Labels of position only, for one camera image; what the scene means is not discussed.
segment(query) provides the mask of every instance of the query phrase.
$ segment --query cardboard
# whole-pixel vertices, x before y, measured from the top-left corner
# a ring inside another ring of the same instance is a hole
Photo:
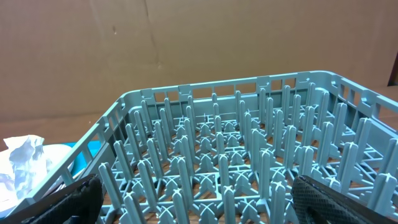
[[[157,86],[331,70],[386,86],[398,2],[0,3],[0,121],[104,112]]]

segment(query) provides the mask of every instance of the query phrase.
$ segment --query dark object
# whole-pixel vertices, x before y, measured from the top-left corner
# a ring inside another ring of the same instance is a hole
[[[292,195],[294,210],[300,224],[396,224],[393,220],[368,209],[305,175],[294,179]]]
[[[91,174],[10,215],[0,224],[95,223],[103,201],[101,181]]]

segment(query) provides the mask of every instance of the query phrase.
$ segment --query plastic crate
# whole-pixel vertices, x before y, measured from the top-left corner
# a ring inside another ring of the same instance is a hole
[[[237,91],[248,83],[252,93]],[[229,95],[215,94],[222,86]],[[193,97],[202,88],[213,94]],[[158,102],[171,92],[178,99]],[[242,223],[298,223],[290,191],[300,174],[396,219],[397,131],[378,119],[381,107],[398,113],[397,102],[325,71],[130,91],[13,212],[60,176],[72,183],[67,166],[83,153],[82,176],[99,174],[112,201],[98,223],[144,223],[150,212],[160,223],[188,223],[188,212],[200,223],[237,214]],[[92,156],[94,137],[101,149]]]

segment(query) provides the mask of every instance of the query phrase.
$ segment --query brown wall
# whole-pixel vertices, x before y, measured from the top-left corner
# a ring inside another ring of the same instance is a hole
[[[398,1],[0,1],[0,121],[103,112],[129,90],[303,70],[386,86]]]

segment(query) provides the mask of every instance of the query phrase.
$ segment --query plastic dish rack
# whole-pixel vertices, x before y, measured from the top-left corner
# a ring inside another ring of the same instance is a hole
[[[237,90],[247,83],[252,93]],[[233,91],[215,94],[222,86]],[[201,88],[213,94],[193,97]],[[149,213],[159,223],[189,223],[193,215],[199,223],[298,223],[290,194],[298,175],[397,219],[398,136],[378,119],[381,107],[398,113],[397,102],[325,71],[131,91],[13,212],[40,200],[60,176],[72,183],[67,167],[82,153],[81,177],[99,174],[111,199],[98,223],[116,215],[145,223]],[[93,156],[87,144],[95,136],[101,149]]]

